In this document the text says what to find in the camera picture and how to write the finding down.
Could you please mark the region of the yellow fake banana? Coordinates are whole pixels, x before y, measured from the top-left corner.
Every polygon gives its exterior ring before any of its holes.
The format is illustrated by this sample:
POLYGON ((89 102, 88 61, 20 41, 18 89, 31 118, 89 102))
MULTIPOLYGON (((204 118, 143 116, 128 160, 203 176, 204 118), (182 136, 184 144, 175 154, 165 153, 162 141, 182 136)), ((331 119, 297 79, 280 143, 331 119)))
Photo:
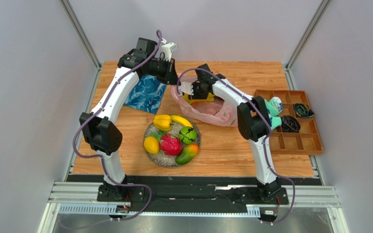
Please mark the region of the yellow fake banana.
POLYGON ((191 95, 184 94, 183 98, 187 103, 193 104, 196 102, 213 102, 215 100, 215 95, 209 93, 206 99, 192 99, 191 95))
POLYGON ((191 128, 194 127, 192 125, 192 123, 188 119, 186 119, 186 118, 184 118, 182 116, 179 116, 179 115, 170 115, 170 117, 171 117, 171 120, 173 122, 176 122, 176 123, 182 125, 183 127, 191 127, 191 128))

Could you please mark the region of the pink plastic bag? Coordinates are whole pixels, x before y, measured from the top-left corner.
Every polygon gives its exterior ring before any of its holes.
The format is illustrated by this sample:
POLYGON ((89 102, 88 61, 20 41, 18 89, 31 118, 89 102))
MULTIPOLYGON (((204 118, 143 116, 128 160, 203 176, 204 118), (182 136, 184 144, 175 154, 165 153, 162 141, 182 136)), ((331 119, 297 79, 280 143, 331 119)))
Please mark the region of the pink plastic bag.
POLYGON ((188 100, 185 95, 178 94, 174 85, 170 92, 185 117, 221 127, 238 126, 237 107, 224 99, 215 97, 210 102, 188 100))

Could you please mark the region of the yellow fake bell pepper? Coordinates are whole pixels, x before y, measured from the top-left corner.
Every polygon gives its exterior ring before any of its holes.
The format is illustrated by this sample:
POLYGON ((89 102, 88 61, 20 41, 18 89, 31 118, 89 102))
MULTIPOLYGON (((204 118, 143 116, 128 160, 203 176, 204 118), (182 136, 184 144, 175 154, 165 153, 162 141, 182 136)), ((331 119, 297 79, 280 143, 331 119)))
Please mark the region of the yellow fake bell pepper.
POLYGON ((153 119, 153 125, 164 132, 168 132, 172 129, 172 118, 170 115, 156 115, 153 119))

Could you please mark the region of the red fake dragon fruit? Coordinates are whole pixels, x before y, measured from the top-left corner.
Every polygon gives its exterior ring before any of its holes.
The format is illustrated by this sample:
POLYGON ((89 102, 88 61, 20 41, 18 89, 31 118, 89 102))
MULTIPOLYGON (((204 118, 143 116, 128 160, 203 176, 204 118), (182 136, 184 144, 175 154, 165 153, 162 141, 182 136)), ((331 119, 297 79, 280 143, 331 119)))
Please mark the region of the red fake dragon fruit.
POLYGON ((159 142, 159 148, 165 155, 177 156, 182 152, 182 143, 178 137, 165 132, 153 132, 151 136, 159 142))

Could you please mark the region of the fake mango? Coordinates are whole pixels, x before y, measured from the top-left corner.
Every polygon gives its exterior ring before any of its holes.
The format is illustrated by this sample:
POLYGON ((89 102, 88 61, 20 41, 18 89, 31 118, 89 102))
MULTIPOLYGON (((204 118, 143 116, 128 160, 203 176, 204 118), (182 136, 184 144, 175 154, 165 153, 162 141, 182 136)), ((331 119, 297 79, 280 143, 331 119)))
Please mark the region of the fake mango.
POLYGON ((190 144, 183 148, 182 152, 176 156, 175 162, 179 165, 189 163, 199 152, 199 146, 196 144, 190 144))

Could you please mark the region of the yellow fake lemon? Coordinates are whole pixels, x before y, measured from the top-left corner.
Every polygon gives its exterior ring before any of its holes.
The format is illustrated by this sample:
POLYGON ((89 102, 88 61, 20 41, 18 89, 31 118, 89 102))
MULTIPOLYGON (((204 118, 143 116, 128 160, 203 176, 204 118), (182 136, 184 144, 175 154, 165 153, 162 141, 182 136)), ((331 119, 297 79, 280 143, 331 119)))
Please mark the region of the yellow fake lemon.
POLYGON ((150 154, 157 154, 160 151, 159 141, 153 136, 146 137, 144 139, 143 146, 144 149, 150 154))

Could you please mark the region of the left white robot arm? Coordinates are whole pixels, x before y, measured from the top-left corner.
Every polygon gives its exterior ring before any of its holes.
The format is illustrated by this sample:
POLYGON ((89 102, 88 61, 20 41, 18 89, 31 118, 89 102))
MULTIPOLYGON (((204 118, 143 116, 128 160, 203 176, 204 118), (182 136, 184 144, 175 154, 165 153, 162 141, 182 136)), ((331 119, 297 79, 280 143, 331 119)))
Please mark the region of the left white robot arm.
POLYGON ((175 59, 172 53, 177 43, 160 39, 159 42, 140 37, 134 49, 121 56, 111 84, 90 113, 80 115, 79 133, 95 151, 104 171, 100 193, 117 200, 127 196, 131 185, 122 169, 119 148, 123 136, 115 122, 132 89, 144 75, 155 76, 160 83, 176 84, 175 59))

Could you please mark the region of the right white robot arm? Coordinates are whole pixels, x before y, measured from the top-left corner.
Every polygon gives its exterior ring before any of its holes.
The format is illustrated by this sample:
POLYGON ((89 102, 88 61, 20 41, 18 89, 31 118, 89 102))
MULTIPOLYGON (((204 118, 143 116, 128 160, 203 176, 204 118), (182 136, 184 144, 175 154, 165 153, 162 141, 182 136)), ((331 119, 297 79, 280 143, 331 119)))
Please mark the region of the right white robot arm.
POLYGON ((265 197, 277 193, 281 185, 272 163, 271 127, 264 99, 245 94, 222 75, 212 73, 207 64, 194 70, 199 83, 191 86, 193 95, 211 92, 236 107, 238 130, 249 142, 256 164, 257 186, 265 197))

